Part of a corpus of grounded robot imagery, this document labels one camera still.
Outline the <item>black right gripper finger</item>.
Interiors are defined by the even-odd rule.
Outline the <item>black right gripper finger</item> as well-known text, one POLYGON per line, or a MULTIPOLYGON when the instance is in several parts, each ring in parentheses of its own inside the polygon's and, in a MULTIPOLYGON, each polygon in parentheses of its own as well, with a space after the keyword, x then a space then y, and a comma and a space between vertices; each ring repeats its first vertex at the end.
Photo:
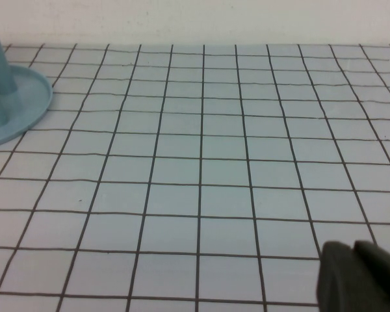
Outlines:
POLYGON ((322 247, 319 311, 390 311, 390 253, 365 240, 322 247))

